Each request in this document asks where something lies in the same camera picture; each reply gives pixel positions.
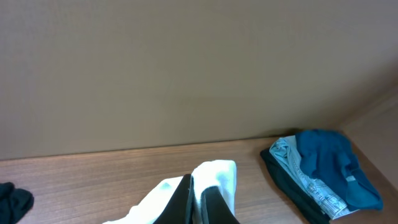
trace beige wall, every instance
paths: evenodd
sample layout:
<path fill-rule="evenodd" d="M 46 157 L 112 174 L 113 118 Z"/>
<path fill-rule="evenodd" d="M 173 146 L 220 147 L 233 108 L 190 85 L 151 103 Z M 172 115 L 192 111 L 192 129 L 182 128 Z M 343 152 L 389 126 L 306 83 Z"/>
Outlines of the beige wall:
<path fill-rule="evenodd" d="M 342 128 L 398 189 L 398 88 L 371 104 Z"/>
<path fill-rule="evenodd" d="M 397 12 L 383 0 L 2 0 L 0 159 L 335 126 L 394 84 Z"/>

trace clothing pile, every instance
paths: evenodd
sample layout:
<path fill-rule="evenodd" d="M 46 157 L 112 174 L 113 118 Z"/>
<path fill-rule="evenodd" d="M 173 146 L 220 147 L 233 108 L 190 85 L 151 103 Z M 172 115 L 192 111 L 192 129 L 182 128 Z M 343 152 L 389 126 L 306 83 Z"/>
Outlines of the clothing pile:
<path fill-rule="evenodd" d="M 275 184 L 310 223 L 383 208 L 350 141 L 336 131 L 308 130 L 280 138 L 261 157 Z"/>

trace white fabric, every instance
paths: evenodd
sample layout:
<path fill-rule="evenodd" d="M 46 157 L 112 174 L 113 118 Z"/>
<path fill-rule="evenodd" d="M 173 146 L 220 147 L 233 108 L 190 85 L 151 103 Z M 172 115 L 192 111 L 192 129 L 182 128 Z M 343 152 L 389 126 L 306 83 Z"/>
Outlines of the white fabric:
<path fill-rule="evenodd" d="M 202 224 L 201 194 L 208 187 L 217 186 L 229 210 L 235 215 L 236 164 L 234 161 L 216 160 L 200 164 L 192 172 L 195 193 L 194 220 Z"/>
<path fill-rule="evenodd" d="M 163 212 L 170 198 L 180 184 L 182 177 L 162 180 L 142 201 L 130 209 L 122 219 L 104 224 L 150 224 Z"/>
<path fill-rule="evenodd" d="M 204 162 L 193 172 L 194 223 L 202 224 L 201 193 L 208 187 L 217 186 L 231 213 L 234 214 L 236 190 L 236 164 L 234 161 Z M 152 224 L 163 212 L 170 198 L 182 180 L 182 177 L 165 179 L 145 196 L 142 201 L 130 209 L 129 214 L 116 221 L 104 224 Z"/>

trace wooden shelf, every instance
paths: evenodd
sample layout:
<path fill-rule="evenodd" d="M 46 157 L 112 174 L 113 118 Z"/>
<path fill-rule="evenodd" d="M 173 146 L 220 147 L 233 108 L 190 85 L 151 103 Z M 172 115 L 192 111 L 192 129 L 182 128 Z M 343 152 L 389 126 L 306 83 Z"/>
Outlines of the wooden shelf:
<path fill-rule="evenodd" d="M 238 167 L 236 218 L 241 223 L 302 223 L 274 185 L 259 153 L 276 138 L 155 147 L 0 162 L 0 182 L 31 191 L 23 223 L 102 223 L 127 215 L 161 180 L 191 173 L 204 161 L 232 159 Z M 363 171 L 380 191 L 384 210 L 360 211 L 332 223 L 395 223 L 398 193 L 358 150 Z"/>

